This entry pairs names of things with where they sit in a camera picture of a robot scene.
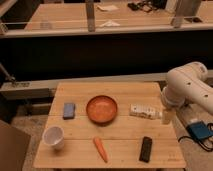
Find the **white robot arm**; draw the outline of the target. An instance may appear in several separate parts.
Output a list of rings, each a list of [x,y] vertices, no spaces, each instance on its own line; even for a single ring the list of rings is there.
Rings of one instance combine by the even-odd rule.
[[[213,88],[205,83],[208,70],[201,62],[191,62],[169,70],[161,92],[164,105],[162,123],[169,124],[185,100],[196,103],[213,115]]]

